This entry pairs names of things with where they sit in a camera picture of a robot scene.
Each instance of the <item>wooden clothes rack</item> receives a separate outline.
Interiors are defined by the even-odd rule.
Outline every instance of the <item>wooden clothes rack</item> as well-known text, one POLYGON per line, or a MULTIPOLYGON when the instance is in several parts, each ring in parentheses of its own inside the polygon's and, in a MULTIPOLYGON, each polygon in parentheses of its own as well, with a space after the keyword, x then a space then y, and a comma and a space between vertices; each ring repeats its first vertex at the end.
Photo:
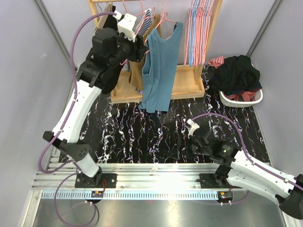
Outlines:
MULTIPOLYGON (((98 13, 96 3, 102 2, 119 2, 122 0, 88 0, 89 8, 92 15, 98 13)), ((206 53, 208 52, 209 44, 214 33, 214 27, 217 22, 222 0, 214 0, 212 16, 210 18, 210 28, 208 42, 206 44, 206 53)), ((94 20, 95 26, 98 27, 99 18, 94 20)), ((201 74, 203 66, 190 67, 188 65, 178 65, 174 80, 174 86, 171 94, 171 99, 182 98, 197 98, 203 97, 205 89, 203 86, 201 74)), ((112 103, 129 103, 142 101, 142 95, 135 91, 133 85, 128 83, 129 73, 122 70, 119 76, 118 83, 115 89, 111 92, 110 97, 112 103)))

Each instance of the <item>blue tank top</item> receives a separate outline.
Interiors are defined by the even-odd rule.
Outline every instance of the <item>blue tank top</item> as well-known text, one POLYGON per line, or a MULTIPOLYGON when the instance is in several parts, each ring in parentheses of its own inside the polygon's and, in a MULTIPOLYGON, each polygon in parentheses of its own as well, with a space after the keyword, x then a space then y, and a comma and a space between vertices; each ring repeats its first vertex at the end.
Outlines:
POLYGON ((150 52, 142 68, 143 98, 140 109, 148 113, 168 111, 178 64, 183 23, 178 22, 168 39, 162 39, 156 28, 147 36, 150 52))

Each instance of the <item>marble pattern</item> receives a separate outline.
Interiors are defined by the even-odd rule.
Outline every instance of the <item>marble pattern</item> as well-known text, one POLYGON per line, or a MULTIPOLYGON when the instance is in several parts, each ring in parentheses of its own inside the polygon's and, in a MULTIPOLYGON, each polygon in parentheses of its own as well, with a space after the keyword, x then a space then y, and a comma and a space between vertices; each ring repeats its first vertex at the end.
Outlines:
MULTIPOLYGON (((172 149, 177 136, 187 130, 187 119, 203 113, 217 113, 237 124, 251 155, 269 162, 253 108, 224 106, 218 92, 209 88, 212 73, 211 67, 205 66, 203 98, 171 100, 168 112, 148 114, 139 110, 139 103, 112 104, 109 97, 101 95, 83 124, 80 140, 91 145, 91 156, 99 163, 211 163, 207 156, 182 156, 176 160, 172 149)), ((235 129, 222 118, 209 116, 197 122, 208 125, 217 138, 241 147, 235 129)))

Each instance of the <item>laundry basket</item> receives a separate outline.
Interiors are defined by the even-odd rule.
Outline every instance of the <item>laundry basket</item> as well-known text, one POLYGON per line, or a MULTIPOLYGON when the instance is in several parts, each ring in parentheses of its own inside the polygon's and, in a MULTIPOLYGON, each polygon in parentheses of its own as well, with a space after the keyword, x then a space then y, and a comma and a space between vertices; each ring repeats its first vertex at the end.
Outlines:
POLYGON ((256 100, 253 102, 238 102, 238 101, 233 101, 233 100, 229 100, 227 97, 225 97, 225 95, 223 94, 222 91, 219 91, 220 94, 220 99, 221 102, 225 105, 225 106, 229 106, 229 107, 249 107, 251 105, 254 105, 256 103, 261 102, 261 100, 263 99, 263 93, 262 93, 262 89, 260 89, 259 91, 256 91, 256 100))

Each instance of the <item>pile of clothes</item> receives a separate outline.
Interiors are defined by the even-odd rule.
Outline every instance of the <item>pile of clothes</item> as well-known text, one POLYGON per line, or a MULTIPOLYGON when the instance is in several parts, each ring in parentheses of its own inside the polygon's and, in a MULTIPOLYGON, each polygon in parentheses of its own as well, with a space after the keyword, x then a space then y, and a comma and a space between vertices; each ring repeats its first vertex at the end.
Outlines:
POLYGON ((260 90, 260 72, 256 70, 249 57, 211 59, 207 62, 214 66, 214 76, 210 80, 210 88, 224 92, 224 95, 234 101, 255 101, 256 91, 260 90))

